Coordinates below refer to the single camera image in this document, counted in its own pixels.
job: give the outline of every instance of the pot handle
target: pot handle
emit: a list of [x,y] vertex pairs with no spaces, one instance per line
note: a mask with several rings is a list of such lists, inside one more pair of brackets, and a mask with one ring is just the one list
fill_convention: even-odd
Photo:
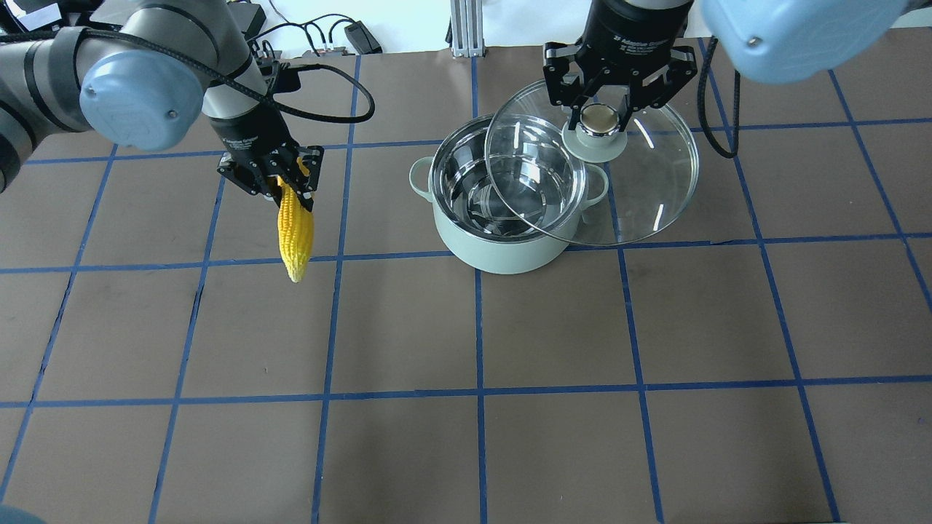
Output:
[[408,182],[411,183],[411,188],[414,189],[415,193],[418,193],[424,200],[433,203],[433,195],[431,192],[421,189],[418,187],[418,183],[414,181],[415,176],[418,175],[418,171],[424,166],[430,166],[431,162],[433,162],[433,157],[424,157],[415,162],[414,165],[411,166],[411,171],[408,173]]
[[607,173],[605,173],[605,170],[593,164],[587,164],[586,169],[596,172],[596,174],[602,178],[602,192],[599,193],[598,196],[593,199],[583,200],[582,208],[584,210],[589,209],[592,206],[598,204],[603,199],[605,199],[606,195],[609,194],[609,176]]

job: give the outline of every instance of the black connector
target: black connector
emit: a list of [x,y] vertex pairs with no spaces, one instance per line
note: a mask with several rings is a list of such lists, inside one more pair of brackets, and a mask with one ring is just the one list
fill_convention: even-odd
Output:
[[233,20],[236,21],[240,32],[247,40],[254,38],[266,23],[266,12],[262,6],[257,4],[246,4],[243,2],[230,2],[226,4],[233,14]]
[[369,32],[368,28],[365,27],[365,24],[361,21],[355,21],[350,25],[346,26],[344,29],[346,32],[349,42],[356,52],[361,55],[371,55],[382,52],[382,46],[378,43],[378,40],[372,33]]

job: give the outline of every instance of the blue object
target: blue object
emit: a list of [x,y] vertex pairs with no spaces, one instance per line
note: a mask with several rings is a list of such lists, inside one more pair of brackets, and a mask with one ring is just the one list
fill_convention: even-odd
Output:
[[0,523],[2,524],[46,524],[35,515],[30,515],[21,509],[0,504]]
[[204,89],[174,58],[149,50],[99,60],[81,86],[81,111],[119,145],[161,151],[181,142],[198,117]]
[[704,0],[703,17],[735,69],[767,84],[798,82],[854,57],[909,0]]

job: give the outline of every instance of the glass lid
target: glass lid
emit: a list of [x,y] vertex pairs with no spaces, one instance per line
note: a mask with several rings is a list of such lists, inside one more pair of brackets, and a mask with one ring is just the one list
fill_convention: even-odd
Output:
[[[485,154],[501,201],[526,224],[582,245],[639,241],[672,224],[692,198],[699,155],[669,105],[641,108],[618,130],[626,88],[606,86],[569,130],[543,80],[489,122]],[[542,217],[559,220],[541,220]]]

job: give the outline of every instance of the corn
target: corn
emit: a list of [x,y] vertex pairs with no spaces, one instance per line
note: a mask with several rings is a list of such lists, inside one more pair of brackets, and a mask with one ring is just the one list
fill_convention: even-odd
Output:
[[[306,168],[298,161],[301,171]],[[279,251],[292,282],[299,283],[308,268],[314,244],[314,214],[304,209],[295,192],[279,178],[281,207],[279,208]]]

